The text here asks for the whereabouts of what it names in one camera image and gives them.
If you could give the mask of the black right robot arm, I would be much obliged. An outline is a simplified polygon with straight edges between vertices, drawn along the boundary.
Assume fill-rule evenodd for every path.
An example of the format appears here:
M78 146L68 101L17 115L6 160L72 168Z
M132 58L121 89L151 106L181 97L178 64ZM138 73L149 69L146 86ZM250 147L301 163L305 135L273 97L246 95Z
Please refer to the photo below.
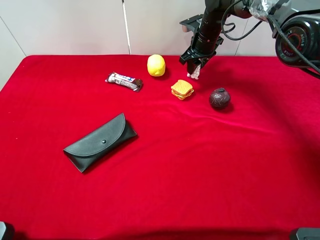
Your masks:
M236 25L227 23L229 16L242 19L255 17L267 22L275 39L278 59L288 67L320 77L320 2L318 0L207 0L203 14L180 22L184 32L192 32L190 46L179 57L187 66L187 75L198 78L200 69L216 55L224 38L240 41L229 35Z

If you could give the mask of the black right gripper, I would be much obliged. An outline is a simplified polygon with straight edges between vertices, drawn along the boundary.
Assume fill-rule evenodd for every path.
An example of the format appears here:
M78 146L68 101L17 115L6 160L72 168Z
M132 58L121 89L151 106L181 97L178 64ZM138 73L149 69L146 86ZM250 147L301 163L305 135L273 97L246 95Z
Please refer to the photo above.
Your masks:
M184 65L187 63L187 73L192 75L197 67L202 69L208 61L217 54L217 48L222 45L223 38L219 36L213 44L212 42L204 42L199 38L198 34L191 37L191 44L187 50L179 57L179 62Z

